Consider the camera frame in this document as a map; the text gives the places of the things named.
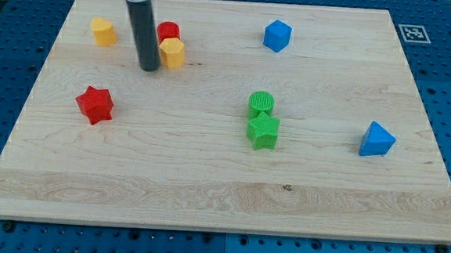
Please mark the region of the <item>dark cylindrical robot arm tool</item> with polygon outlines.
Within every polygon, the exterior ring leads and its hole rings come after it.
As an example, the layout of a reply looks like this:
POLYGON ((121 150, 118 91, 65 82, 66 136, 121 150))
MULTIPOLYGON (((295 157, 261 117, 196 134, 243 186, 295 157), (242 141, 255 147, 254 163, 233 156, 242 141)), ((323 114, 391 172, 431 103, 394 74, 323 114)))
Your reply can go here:
POLYGON ((152 0, 125 0, 142 70, 155 71, 161 64, 152 0))

